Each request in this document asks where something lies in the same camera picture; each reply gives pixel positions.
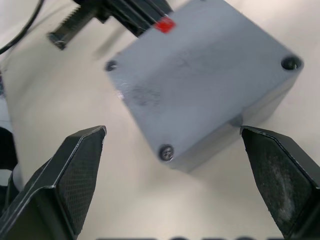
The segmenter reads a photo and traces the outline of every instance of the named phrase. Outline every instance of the box side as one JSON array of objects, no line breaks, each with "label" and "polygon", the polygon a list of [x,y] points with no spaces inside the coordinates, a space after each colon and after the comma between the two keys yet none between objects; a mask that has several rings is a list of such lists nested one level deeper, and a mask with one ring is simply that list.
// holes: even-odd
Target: box side
[{"label": "box side", "polygon": [[212,156],[240,139],[239,130],[242,125],[257,126],[268,119],[294,85],[297,76],[288,79],[278,89],[269,92],[259,101],[244,109],[241,114],[208,134],[180,157],[162,163],[186,173],[205,163]]}]

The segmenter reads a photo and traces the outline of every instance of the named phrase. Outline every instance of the gray plastic box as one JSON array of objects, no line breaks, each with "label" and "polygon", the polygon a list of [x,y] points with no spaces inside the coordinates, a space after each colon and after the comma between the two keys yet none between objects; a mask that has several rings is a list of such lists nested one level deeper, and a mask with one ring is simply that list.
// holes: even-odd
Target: gray plastic box
[{"label": "gray plastic box", "polygon": [[108,70],[154,154],[188,172],[268,118],[303,63],[224,0],[193,0],[170,18],[172,31],[148,30]]}]

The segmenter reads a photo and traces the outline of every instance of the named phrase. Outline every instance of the black cable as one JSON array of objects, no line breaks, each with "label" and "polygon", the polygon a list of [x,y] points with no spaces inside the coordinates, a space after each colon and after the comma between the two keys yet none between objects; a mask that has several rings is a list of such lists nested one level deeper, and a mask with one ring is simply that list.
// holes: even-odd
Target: black cable
[{"label": "black cable", "polygon": [[45,0],[39,0],[31,18],[29,21],[26,23],[26,25],[23,27],[23,29],[19,32],[17,36],[15,36],[14,39],[12,39],[8,44],[6,44],[4,47],[0,49],[0,55],[3,54],[4,52],[8,51],[10,48],[12,48],[14,45],[16,45],[27,33],[31,25],[34,23],[36,20],[42,6],[44,5]]}]

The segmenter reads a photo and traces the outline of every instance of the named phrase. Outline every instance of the red sticker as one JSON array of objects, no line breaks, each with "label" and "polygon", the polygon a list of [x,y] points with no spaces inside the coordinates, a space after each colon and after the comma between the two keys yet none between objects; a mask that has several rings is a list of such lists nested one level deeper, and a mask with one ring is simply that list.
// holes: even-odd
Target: red sticker
[{"label": "red sticker", "polygon": [[164,16],[158,21],[154,27],[164,34],[168,34],[172,29],[174,29],[176,23],[168,16]]}]

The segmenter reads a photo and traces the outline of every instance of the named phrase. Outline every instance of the screw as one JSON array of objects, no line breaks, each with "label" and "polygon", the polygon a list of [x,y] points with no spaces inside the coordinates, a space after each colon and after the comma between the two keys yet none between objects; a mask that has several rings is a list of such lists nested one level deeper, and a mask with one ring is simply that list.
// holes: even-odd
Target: screw
[{"label": "screw", "polygon": [[108,72],[111,72],[115,70],[117,67],[118,67],[118,63],[115,60],[110,60],[107,62],[105,66],[105,70],[107,70]]},{"label": "screw", "polygon": [[163,145],[160,147],[159,156],[162,161],[171,161],[174,158],[174,148],[169,144]]},{"label": "screw", "polygon": [[288,56],[285,57],[282,62],[281,62],[281,66],[285,69],[285,70],[297,70],[298,68],[300,68],[302,65],[301,60],[296,57],[296,56]]}]

